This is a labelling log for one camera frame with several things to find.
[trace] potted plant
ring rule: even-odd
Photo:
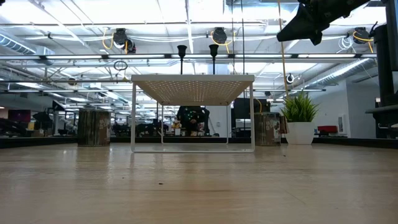
[[[314,135],[312,120],[318,112],[318,105],[301,91],[297,96],[285,99],[285,108],[281,109],[287,120],[288,133],[285,134],[289,144],[311,144]]]

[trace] ceiling light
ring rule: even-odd
[[[164,55],[109,55],[109,59],[129,59],[129,58],[164,58]]]
[[[105,93],[109,90],[78,90],[80,93]]]
[[[21,83],[17,83],[17,85],[22,85],[22,86],[26,86],[26,87],[30,87],[30,88],[43,88],[42,85],[38,85],[36,83],[24,83],[24,82],[21,82]]]
[[[243,58],[243,54],[235,55],[236,58]],[[281,54],[245,54],[245,58],[282,58]],[[285,58],[291,58],[291,54],[285,55]]]
[[[77,98],[77,97],[69,97],[70,100],[77,101],[77,102],[87,102],[88,100],[83,99],[83,98]]]
[[[285,92],[286,90],[284,89],[255,89],[256,91],[277,91],[277,92]],[[326,91],[326,89],[319,89],[319,90],[315,90],[315,89],[309,89],[309,90],[288,90],[288,91]]]
[[[40,60],[39,56],[0,56],[0,60]]]
[[[108,51],[106,51],[105,49],[101,49],[101,50],[99,50],[100,52],[105,52],[106,54],[109,54],[109,52]]]
[[[107,95],[108,97],[114,99],[114,100],[119,99],[119,96],[116,95],[116,94],[114,94],[114,93],[112,93],[112,92],[107,92],[106,95]]]
[[[61,96],[59,94],[56,94],[56,93],[50,93],[50,94],[53,95],[53,96],[59,97],[59,98],[64,98],[63,96]]]
[[[73,59],[102,59],[100,55],[50,55],[47,56],[47,59],[64,59],[64,60],[73,60]]]
[[[353,58],[355,54],[300,54],[299,58]]]
[[[9,93],[38,93],[39,90],[8,90]]]
[[[377,54],[363,54],[361,58],[377,58]]]
[[[73,93],[74,90],[43,90],[45,93]]]

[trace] white table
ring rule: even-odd
[[[251,150],[254,151],[254,75],[132,75],[131,151],[135,151],[137,86],[163,107],[172,106],[228,106],[247,87],[250,88]]]

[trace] perforated tabletop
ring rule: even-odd
[[[132,75],[131,81],[162,105],[228,106],[254,75]]]

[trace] yellow cable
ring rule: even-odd
[[[279,8],[279,30],[282,31],[282,18],[280,16],[280,0],[278,0],[278,8]],[[286,91],[286,97],[289,96],[289,91],[287,91],[287,81],[286,81],[286,67],[285,67],[285,49],[284,49],[284,43],[280,43],[280,49],[282,50],[282,65],[284,69],[284,83],[285,83],[285,91]]]
[[[371,52],[372,52],[372,54],[373,54],[373,48],[372,48],[371,42],[368,41],[368,44],[369,44],[369,48],[371,49]]]
[[[213,39],[213,33],[214,33],[214,31],[211,31],[211,33],[210,33],[211,40],[212,40],[216,45],[225,46],[225,47],[226,47],[226,52],[229,54],[228,45],[229,45],[230,43],[232,43],[232,41],[234,41],[234,39],[235,39],[235,32],[233,32],[232,40],[231,40],[230,42],[228,42],[228,43],[225,43],[225,44],[219,44],[219,43],[215,42],[214,39]]]
[[[257,98],[255,98],[258,102],[259,102],[259,104],[260,104],[260,113],[262,112],[262,104],[261,104],[261,102],[257,99]]]
[[[357,32],[354,31],[354,32],[353,32],[353,36],[354,36],[356,39],[358,39],[358,40],[362,40],[362,41],[373,41],[373,39],[362,39],[362,38],[356,37],[356,36],[355,36],[356,33],[357,33]]]
[[[114,35],[114,33],[112,33],[112,39],[111,39],[111,46],[110,47],[106,46],[106,44],[105,44],[105,33],[106,33],[106,29],[104,30],[104,36],[103,36],[104,38],[102,40],[102,45],[104,45],[104,48],[106,48],[108,50],[111,50],[112,47],[113,47],[113,35]]]

